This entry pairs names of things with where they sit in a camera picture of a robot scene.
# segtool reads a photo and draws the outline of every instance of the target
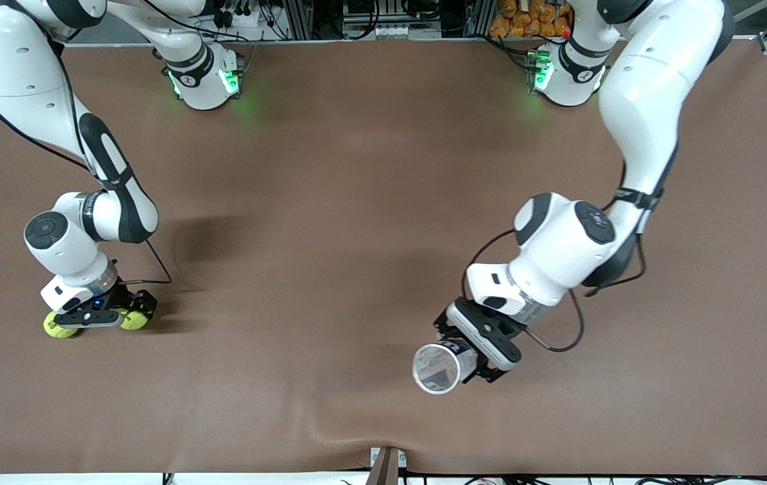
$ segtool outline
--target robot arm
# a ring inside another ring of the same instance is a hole
[[[0,116],[29,138],[84,160],[102,187],[63,194],[50,212],[26,225],[30,252],[56,274],[42,297],[52,310],[66,313],[117,281],[97,241],[143,242],[156,230],[158,212],[105,123],[73,95],[44,31],[93,24],[106,3],[76,3],[81,12],[94,12],[91,19],[69,20],[69,12],[57,10],[65,12],[63,21],[51,15],[51,3],[32,2],[27,10],[22,4],[0,4]]]
[[[186,104],[209,110],[239,95],[236,53],[156,11],[187,18],[203,6],[204,0],[0,0],[0,117],[20,135],[84,160],[101,185],[63,194],[26,225],[27,248],[55,275],[41,292],[57,314],[52,325],[119,325],[118,309],[152,315],[155,299],[128,292],[98,243],[142,243],[158,227],[156,206],[110,130],[73,95],[54,40],[113,13],[152,41]]]
[[[442,342],[417,352],[414,376],[424,390],[446,392],[476,375],[500,378],[521,358],[511,338],[575,286],[603,286],[626,269],[634,235],[644,230],[673,162],[683,101],[714,54],[725,12],[720,0],[643,3],[617,25],[630,42],[599,94],[603,122],[626,166],[611,211],[556,193],[529,199],[514,222],[519,255],[509,264],[470,265],[475,301],[458,298],[446,308],[435,322]]]

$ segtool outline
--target clear plastic cup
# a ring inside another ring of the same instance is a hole
[[[417,350],[414,381],[430,394],[446,394],[477,368],[477,351],[461,338],[446,338]]]

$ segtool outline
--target brown table surface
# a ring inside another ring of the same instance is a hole
[[[582,300],[584,343],[444,397],[410,376],[466,261],[541,191],[604,203],[596,99],[559,108],[479,42],[263,46],[195,112],[146,48],[69,49],[73,85],[159,206],[174,274],[137,332],[42,331],[21,232],[85,172],[0,123],[0,472],[293,472],[408,451],[436,473],[767,474],[767,57],[692,92],[648,275]],[[127,279],[144,246],[105,245]],[[509,261],[509,240],[488,261]],[[564,344],[567,302],[536,331]]]

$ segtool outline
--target tennis ball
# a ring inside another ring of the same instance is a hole
[[[42,328],[45,328],[45,333],[54,338],[67,338],[72,337],[72,335],[75,335],[75,333],[78,332],[78,329],[64,329],[60,325],[54,323],[54,317],[56,316],[56,311],[51,311],[51,313],[45,317],[45,322],[42,322]]]
[[[121,329],[139,329],[149,321],[140,311],[118,310],[117,313],[123,316],[123,322],[119,325]]]

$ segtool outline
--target black cable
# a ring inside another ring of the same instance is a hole
[[[249,69],[251,69],[251,62],[255,59],[255,53],[257,52],[257,44],[261,43],[261,40],[264,39],[264,32],[261,32],[261,39],[255,42],[255,45],[251,47],[251,55],[249,55],[249,61],[246,62],[243,65],[243,73],[248,73]]]
[[[436,3],[434,12],[426,13],[409,9],[408,0],[402,0],[402,10],[417,20],[434,20],[440,16],[440,2]]]
[[[642,243],[641,234],[636,234],[636,246],[638,249],[638,261],[640,264],[640,270],[635,276],[630,276],[629,278],[626,278],[623,280],[617,280],[616,282],[611,282],[611,283],[608,283],[607,285],[599,285],[596,288],[593,288],[592,290],[590,290],[589,292],[586,292],[584,294],[584,297],[590,298],[591,296],[596,295],[597,292],[600,292],[605,288],[611,288],[612,286],[623,285],[623,283],[634,282],[634,280],[637,280],[640,277],[644,276],[644,274],[648,272],[648,259],[644,255],[644,245]]]
[[[500,240],[502,237],[507,236],[507,234],[512,234],[513,232],[516,232],[514,229],[504,230],[502,233],[498,234],[497,236],[492,237],[492,239],[489,239],[489,242],[486,242],[485,245],[482,246],[482,248],[477,251],[475,255],[473,255],[473,258],[470,258],[470,262],[467,263],[467,266],[464,267],[464,272],[461,273],[461,296],[464,298],[467,298],[467,268],[470,267],[473,263],[477,262],[480,255],[485,252],[485,249],[488,249],[491,245],[494,245],[498,240]],[[575,296],[575,292],[572,290],[569,290],[569,297],[572,298],[572,306],[575,307],[575,313],[578,314],[578,335],[575,337],[575,340],[572,341],[571,344],[566,345],[566,347],[552,347],[549,345],[545,340],[540,338],[537,334],[535,334],[530,327],[526,327],[524,329],[524,332],[528,335],[530,335],[530,338],[534,339],[535,342],[540,344],[540,347],[543,347],[545,350],[550,350],[552,352],[567,352],[569,350],[574,349],[578,344],[581,343],[581,339],[584,337],[584,311],[581,311],[581,306],[578,304],[578,298]],[[531,478],[532,483],[536,483],[538,485],[548,485],[547,483],[541,482],[537,480],[536,478]]]
[[[568,352],[569,350],[575,349],[578,344],[581,344],[581,339],[584,337],[584,313],[581,311],[581,306],[578,304],[578,298],[575,297],[575,292],[572,290],[569,290],[569,297],[572,298],[572,306],[575,307],[575,313],[578,313],[578,335],[575,336],[575,340],[572,341],[571,344],[566,345],[566,347],[552,347],[548,343],[546,343],[545,340],[541,339],[537,334],[535,334],[530,327],[527,327],[524,329],[524,332],[529,335],[530,338],[534,339],[535,342],[540,344],[540,347],[543,347],[545,350],[550,350],[552,352],[557,353],[563,353]],[[547,485],[543,482],[535,481],[539,483],[540,485]]]
[[[48,32],[42,30],[45,36],[48,36]],[[69,79],[69,71],[66,70],[66,64],[63,64],[63,59],[60,55],[57,56],[57,64],[60,64],[60,70],[63,71],[63,79],[66,79],[66,86],[69,86],[69,107],[72,109],[72,126],[75,127],[75,140],[78,142],[78,150],[81,150],[81,157],[84,157],[84,162],[87,162],[87,151],[84,149],[84,142],[82,141],[81,128],[78,126],[78,109],[75,108],[75,92],[72,91],[72,80]]]
[[[84,29],[83,28],[79,28],[79,30],[76,30],[75,32],[73,32],[71,36],[66,38],[66,42],[71,42],[72,39],[75,39],[75,37],[78,37],[78,34],[81,34],[82,30],[84,30]]]
[[[506,53],[506,56],[510,58],[510,61],[512,61],[513,64],[518,65],[519,67],[521,67],[525,71],[530,71],[529,67],[527,67],[526,65],[521,64],[521,62],[519,62],[518,59],[513,57],[513,54],[510,52],[510,50],[507,49],[507,47],[503,45],[503,38],[501,38],[501,40],[500,40],[500,46],[501,46],[501,49],[503,49],[503,51]]]
[[[620,182],[617,184],[618,187],[623,187],[623,179],[626,178],[626,160],[623,161],[623,168],[620,170]],[[614,201],[617,200],[614,197],[609,200],[608,203],[606,203],[605,207],[602,208],[603,212],[608,211],[609,207],[614,205]]]
[[[221,34],[219,32],[211,31],[208,28],[202,28],[202,27],[196,27],[195,25],[184,24],[184,22],[180,22],[178,19],[172,18],[172,16],[165,13],[164,10],[159,9],[157,6],[153,4],[153,2],[150,2],[150,0],[141,0],[141,1],[149,5],[150,7],[152,7],[152,9],[156,10],[156,12],[158,12],[159,15],[164,16],[164,18],[174,22],[174,24],[182,25],[183,27],[191,28],[192,30],[197,30],[198,32],[201,32],[201,33],[210,34],[210,36],[228,36],[236,40],[251,42],[251,40],[246,39],[246,37],[238,36],[238,34]]]
[[[534,36],[534,37],[539,37],[540,39],[546,40],[547,42],[550,42],[550,43],[554,44],[555,46],[562,46],[562,45],[565,45],[565,43],[566,43],[566,40],[564,40],[562,42],[559,42],[559,41],[556,41],[556,40],[549,39],[546,36],[538,36],[537,35],[537,36]]]
[[[173,282],[173,278],[171,278],[171,273],[168,272],[168,268],[165,267],[165,263],[162,262],[162,258],[159,257],[158,252],[156,252],[156,249],[153,248],[153,243],[150,242],[149,239],[144,241],[147,243],[147,246],[150,247],[150,252],[152,252],[153,257],[156,258],[156,261],[159,261],[159,266],[162,267],[162,272],[165,273],[165,277],[167,277],[167,280],[129,280],[128,282],[119,282],[118,285],[144,285],[144,284],[150,284],[150,285],[170,285],[171,282]]]
[[[479,251],[475,255],[473,255],[473,258],[470,258],[470,262],[467,263],[467,266],[464,267],[464,271],[461,273],[461,296],[464,298],[467,298],[467,268],[470,267],[473,263],[477,262],[480,255],[482,255],[485,252],[485,249],[488,249],[491,245],[494,245],[498,240],[500,240],[502,237],[507,236],[508,234],[512,234],[513,232],[516,232],[514,229],[504,230],[502,233],[498,234],[497,236],[492,237],[492,239],[489,239],[489,242],[486,242],[485,245],[482,246],[482,248],[479,248]]]
[[[83,168],[84,170],[87,170],[88,172],[90,172],[90,169],[87,168],[87,166],[84,165],[84,163],[78,162],[78,160],[74,160],[74,159],[72,159],[72,157],[66,156],[66,154],[62,154],[62,153],[58,152],[57,150],[54,150],[54,148],[51,148],[51,147],[45,145],[41,141],[38,141],[35,138],[33,138],[32,136],[26,135],[23,131],[21,131],[20,129],[15,127],[15,125],[11,124],[9,122],[9,120],[5,119],[5,117],[1,113],[0,113],[0,120],[1,120],[1,122],[3,122],[3,124],[7,125],[11,130],[13,130],[15,133],[17,133],[20,137],[22,137],[26,141],[29,141],[30,143],[36,145],[36,147],[42,148],[42,150],[45,150],[45,151],[47,151],[50,154],[54,154],[55,156],[58,156],[58,157],[60,157],[60,158],[62,158],[64,160],[66,160],[66,162],[72,163],[73,165],[79,166],[80,168]]]
[[[501,50],[505,50],[507,52],[517,53],[517,55],[528,55],[528,51],[522,51],[521,49],[515,49],[513,47],[507,47],[505,45],[501,46],[500,44],[497,43],[496,40],[494,40],[494,37],[485,36],[485,34],[471,34],[470,36],[468,36],[468,38],[470,38],[470,39],[476,38],[476,39],[485,40],[486,42],[488,42],[489,44],[494,46],[495,49],[501,49]]]
[[[270,30],[273,31],[273,34],[275,34],[276,37],[279,37],[281,40],[290,40],[288,34],[284,33],[282,26],[278,24],[278,21],[276,21],[276,14],[273,13],[273,7],[272,4],[270,4],[270,0],[259,0],[257,2],[257,6],[261,9],[261,15],[264,15],[264,6],[266,6],[267,12],[270,13],[270,18],[266,19],[266,21],[267,25],[270,27]]]
[[[341,28],[338,28],[335,24],[334,16],[335,13],[338,13],[335,9],[335,7],[338,5],[338,0],[331,0],[330,2],[330,8],[328,12],[328,19],[329,19],[329,25],[332,31],[340,38],[344,40],[360,40],[365,39],[365,37],[368,37],[369,34],[374,32],[375,27],[377,27],[377,22],[380,20],[381,16],[381,9],[380,5],[377,3],[377,0],[369,0],[371,3],[371,6],[369,8],[369,25],[367,25],[363,33],[359,36],[352,37],[352,36],[346,36],[343,31],[341,31]]]

